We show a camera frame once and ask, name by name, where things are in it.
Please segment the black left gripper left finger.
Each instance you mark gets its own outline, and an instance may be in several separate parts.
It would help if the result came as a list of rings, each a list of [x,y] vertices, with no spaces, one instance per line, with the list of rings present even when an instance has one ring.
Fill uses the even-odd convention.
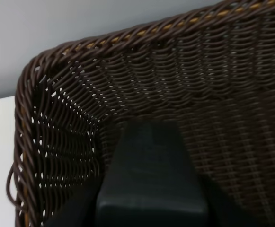
[[[46,223],[46,227],[93,227],[98,187],[82,188]]]

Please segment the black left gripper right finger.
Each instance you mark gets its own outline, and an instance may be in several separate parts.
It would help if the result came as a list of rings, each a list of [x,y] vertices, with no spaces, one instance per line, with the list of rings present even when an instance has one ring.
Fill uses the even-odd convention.
[[[200,175],[209,207],[210,227],[261,227],[262,224],[236,204],[210,177]]]

